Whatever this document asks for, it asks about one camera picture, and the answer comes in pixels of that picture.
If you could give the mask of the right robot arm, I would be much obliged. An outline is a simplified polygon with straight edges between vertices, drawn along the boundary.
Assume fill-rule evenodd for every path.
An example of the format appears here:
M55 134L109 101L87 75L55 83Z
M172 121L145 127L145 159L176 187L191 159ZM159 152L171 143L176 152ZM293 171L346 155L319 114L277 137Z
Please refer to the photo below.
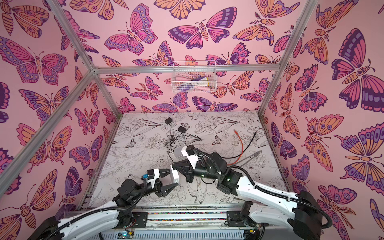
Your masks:
M244 168L228 166L216 152L186 152L186 159L173 163L172 170L183 175L188 183L196 178L214 180L219 191L243 200L244 225L286 227L303 240L319 240L322 230L333 225L332 218L309 192L286 192L255 182Z

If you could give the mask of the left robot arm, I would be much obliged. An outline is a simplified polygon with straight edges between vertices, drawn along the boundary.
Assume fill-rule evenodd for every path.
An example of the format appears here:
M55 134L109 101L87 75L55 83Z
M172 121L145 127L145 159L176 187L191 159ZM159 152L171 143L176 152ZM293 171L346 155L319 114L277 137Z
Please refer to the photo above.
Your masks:
M46 219L29 237L30 240L85 240L95 234L117 227L130 228L135 224L132 213L145 196L155 194L166 197L179 185L179 173L170 169L151 169L142 176L139 184L126 179L118 194L109 202L96 209L75 217L57 220Z

